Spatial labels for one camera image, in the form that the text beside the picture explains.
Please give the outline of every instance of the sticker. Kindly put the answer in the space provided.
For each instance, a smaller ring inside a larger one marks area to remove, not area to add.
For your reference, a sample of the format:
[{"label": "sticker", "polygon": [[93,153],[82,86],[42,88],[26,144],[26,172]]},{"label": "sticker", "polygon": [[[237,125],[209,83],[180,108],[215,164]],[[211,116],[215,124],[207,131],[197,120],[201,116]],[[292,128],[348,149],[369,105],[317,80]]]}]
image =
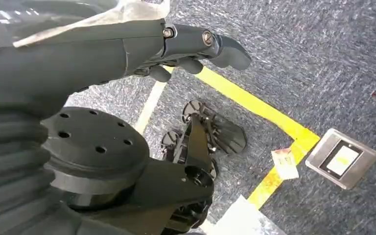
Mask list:
[{"label": "sticker", "polygon": [[328,163],[327,168],[338,175],[342,175],[354,162],[358,155],[359,154],[354,150],[346,146],[342,146],[338,153],[336,153],[336,155],[332,158],[330,163]]},{"label": "sticker", "polygon": [[272,151],[272,158],[275,163],[275,169],[282,180],[299,178],[295,158],[290,148]]}]

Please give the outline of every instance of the yellow floor tape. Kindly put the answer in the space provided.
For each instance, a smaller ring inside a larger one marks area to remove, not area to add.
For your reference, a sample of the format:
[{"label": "yellow floor tape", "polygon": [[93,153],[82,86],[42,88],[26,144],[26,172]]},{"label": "yellow floor tape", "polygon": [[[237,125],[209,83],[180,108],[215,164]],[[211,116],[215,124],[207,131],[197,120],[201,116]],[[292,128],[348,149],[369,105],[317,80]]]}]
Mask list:
[{"label": "yellow floor tape", "polygon": [[[196,77],[252,113],[274,123],[293,138],[295,141],[290,148],[297,164],[318,142],[316,134],[214,71],[204,67]],[[259,210],[281,183],[282,179],[272,168],[250,195],[249,202]]]}]

